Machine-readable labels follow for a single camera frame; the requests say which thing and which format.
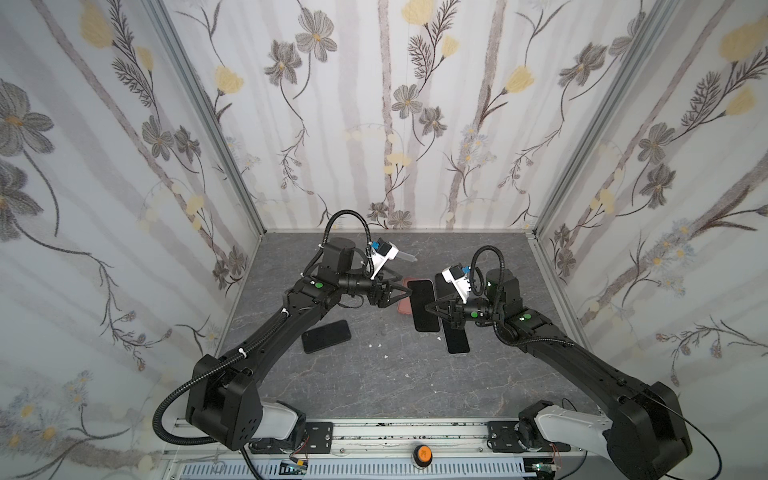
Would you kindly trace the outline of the phone with pink case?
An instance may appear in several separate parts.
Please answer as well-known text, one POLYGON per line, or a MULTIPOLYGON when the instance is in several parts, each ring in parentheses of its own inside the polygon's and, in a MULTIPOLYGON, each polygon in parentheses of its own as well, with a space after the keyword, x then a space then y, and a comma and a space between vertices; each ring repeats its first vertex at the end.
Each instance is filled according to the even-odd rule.
POLYGON ((422 333, 437 333, 440 322, 436 315, 427 311, 426 306, 435 301, 434 286, 430 280, 417 279, 407 282, 411 290, 410 303, 415 330, 422 333))

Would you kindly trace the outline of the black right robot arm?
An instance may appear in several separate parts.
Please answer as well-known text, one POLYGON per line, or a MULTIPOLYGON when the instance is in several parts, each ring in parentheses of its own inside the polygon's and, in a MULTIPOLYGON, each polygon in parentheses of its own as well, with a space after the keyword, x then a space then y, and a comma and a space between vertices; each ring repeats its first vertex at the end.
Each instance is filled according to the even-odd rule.
POLYGON ((668 386, 623 373, 526 307, 509 270, 491 270, 479 295, 471 291, 469 272, 456 265, 436 275, 437 298, 426 311, 452 329, 468 322, 492 328, 502 344, 548 364, 600 409, 591 415, 540 400, 518 415, 518 449, 567 444, 610 460, 628 479, 659 479, 692 454, 679 401, 668 386))

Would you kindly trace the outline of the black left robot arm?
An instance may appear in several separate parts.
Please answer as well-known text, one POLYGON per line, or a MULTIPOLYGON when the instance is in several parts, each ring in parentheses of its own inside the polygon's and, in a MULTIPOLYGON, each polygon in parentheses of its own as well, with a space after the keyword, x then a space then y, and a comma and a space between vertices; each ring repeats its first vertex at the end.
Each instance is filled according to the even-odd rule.
POLYGON ((262 402, 260 385, 289 347, 343 297, 365 298, 378 308, 409 297, 400 275, 386 265, 399 254, 383 239, 363 249, 346 238, 326 241, 264 325, 220 357, 206 355, 195 365, 185 389, 185 419, 203 435, 193 444, 218 443, 236 451, 261 439, 298 441, 302 413, 282 402, 262 402))

